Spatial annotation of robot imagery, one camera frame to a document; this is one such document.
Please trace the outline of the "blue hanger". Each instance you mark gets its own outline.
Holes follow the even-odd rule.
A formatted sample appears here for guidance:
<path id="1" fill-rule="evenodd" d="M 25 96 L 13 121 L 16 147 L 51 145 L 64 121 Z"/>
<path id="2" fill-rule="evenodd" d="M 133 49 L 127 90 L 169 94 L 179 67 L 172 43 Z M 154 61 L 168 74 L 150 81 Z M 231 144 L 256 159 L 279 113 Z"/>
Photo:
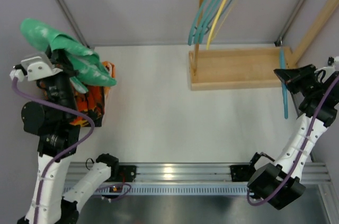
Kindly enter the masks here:
<path id="1" fill-rule="evenodd" d="M 281 69 L 286 69 L 286 61 L 285 61 L 283 46 L 280 47 L 279 64 L 280 64 Z M 288 93 L 287 93 L 287 88 L 286 88 L 284 83 L 281 84 L 281 87 L 282 87 L 284 118 L 288 119 Z"/>

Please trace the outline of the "orange camouflage trousers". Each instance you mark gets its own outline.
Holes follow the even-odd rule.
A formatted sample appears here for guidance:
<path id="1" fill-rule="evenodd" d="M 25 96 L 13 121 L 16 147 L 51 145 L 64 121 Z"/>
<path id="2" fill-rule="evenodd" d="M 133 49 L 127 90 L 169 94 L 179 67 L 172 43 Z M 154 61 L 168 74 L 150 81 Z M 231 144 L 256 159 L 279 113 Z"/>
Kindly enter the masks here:
<path id="1" fill-rule="evenodd" d="M 105 88 L 102 86 L 86 86 L 88 92 L 75 91 L 75 101 L 80 112 L 90 117 L 95 127 L 101 127 L 105 114 Z"/>

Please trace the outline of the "green trousers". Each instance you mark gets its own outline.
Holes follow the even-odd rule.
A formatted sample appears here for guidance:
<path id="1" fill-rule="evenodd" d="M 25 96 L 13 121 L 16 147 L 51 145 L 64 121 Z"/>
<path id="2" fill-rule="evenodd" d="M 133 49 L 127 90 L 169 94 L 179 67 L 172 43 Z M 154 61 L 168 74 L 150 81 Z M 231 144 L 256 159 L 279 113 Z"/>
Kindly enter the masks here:
<path id="1" fill-rule="evenodd" d="M 75 90 L 85 94 L 87 86 L 112 87 L 117 84 L 106 67 L 101 63 L 97 52 L 82 45 L 73 37 L 54 29 L 52 26 L 36 19 L 24 19 L 20 31 L 27 42 L 38 51 L 61 49 L 73 68 L 78 71 L 77 76 L 70 78 Z"/>

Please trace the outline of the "yellow hanger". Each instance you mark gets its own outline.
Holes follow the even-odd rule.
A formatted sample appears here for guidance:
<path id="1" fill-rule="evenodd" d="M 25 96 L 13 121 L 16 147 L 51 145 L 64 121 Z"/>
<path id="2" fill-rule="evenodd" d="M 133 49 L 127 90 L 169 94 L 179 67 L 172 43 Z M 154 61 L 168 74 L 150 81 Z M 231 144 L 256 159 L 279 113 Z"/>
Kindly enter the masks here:
<path id="1" fill-rule="evenodd" d="M 230 11 L 233 9 L 234 5 L 237 3 L 237 0 L 234 1 L 234 4 L 230 7 L 230 9 L 228 10 L 228 12 L 226 13 L 224 19 L 222 20 L 220 26 L 218 27 L 218 29 L 215 32 L 215 28 L 217 26 L 218 20 L 220 18 L 220 16 L 225 12 L 225 10 L 227 10 L 228 6 L 232 3 L 232 0 L 222 0 L 219 9 L 216 13 L 216 16 L 214 18 L 214 21 L 212 23 L 211 26 L 211 30 L 207 39 L 207 45 L 206 45 L 206 49 L 209 50 L 210 48 L 210 44 L 211 42 L 214 40 L 214 38 L 217 36 L 221 26 L 223 25 L 224 21 L 226 20 L 226 18 L 228 17 Z"/>

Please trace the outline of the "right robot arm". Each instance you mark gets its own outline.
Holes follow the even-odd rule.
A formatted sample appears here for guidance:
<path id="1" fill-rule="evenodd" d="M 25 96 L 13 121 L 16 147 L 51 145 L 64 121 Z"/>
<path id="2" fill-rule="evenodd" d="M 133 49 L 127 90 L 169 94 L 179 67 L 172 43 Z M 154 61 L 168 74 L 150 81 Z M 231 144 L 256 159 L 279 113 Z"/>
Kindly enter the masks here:
<path id="1" fill-rule="evenodd" d="M 281 210 L 304 193 L 301 179 L 306 160 L 337 117 L 338 70 L 335 65 L 316 68 L 310 64 L 274 73 L 290 93 L 301 93 L 304 100 L 296 128 L 279 157 L 256 170 L 247 183 L 247 193 L 259 201 L 247 198 L 247 202 L 254 207 L 268 203 Z"/>

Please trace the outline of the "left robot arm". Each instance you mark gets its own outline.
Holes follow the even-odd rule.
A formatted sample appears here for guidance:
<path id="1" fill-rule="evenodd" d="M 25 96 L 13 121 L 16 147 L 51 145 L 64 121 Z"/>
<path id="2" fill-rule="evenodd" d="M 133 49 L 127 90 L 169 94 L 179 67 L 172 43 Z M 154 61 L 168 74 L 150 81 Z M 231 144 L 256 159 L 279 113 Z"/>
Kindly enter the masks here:
<path id="1" fill-rule="evenodd" d="M 78 111 L 70 78 L 78 75 L 63 50 L 45 51 L 14 67 L 12 88 L 27 79 L 34 81 L 47 95 L 46 100 L 23 94 L 27 99 L 21 110 L 23 129 L 38 136 L 38 172 L 28 212 L 19 223 L 76 223 L 94 192 L 104 182 L 117 177 L 119 160 L 109 154 L 99 155 L 93 167 L 69 191 L 64 184 L 77 146 L 80 126 L 73 120 Z"/>

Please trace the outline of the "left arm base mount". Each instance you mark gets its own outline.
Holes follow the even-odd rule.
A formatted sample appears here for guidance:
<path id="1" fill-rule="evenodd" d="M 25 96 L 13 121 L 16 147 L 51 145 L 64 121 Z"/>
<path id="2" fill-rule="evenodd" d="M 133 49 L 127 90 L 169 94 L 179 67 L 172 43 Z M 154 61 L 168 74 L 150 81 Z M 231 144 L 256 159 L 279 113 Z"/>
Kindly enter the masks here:
<path id="1" fill-rule="evenodd" d="M 137 175 L 136 165 L 120 165 L 111 169 L 111 176 L 107 182 L 129 183 L 133 182 Z"/>

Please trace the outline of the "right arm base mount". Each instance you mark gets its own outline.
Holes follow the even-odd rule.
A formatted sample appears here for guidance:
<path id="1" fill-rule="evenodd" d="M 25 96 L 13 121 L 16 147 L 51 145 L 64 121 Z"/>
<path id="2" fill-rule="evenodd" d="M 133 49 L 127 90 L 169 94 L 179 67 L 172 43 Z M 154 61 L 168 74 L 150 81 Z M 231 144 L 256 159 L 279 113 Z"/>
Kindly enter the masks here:
<path id="1" fill-rule="evenodd" d="M 250 164 L 231 165 L 230 173 L 232 182 L 248 182 L 256 169 Z"/>

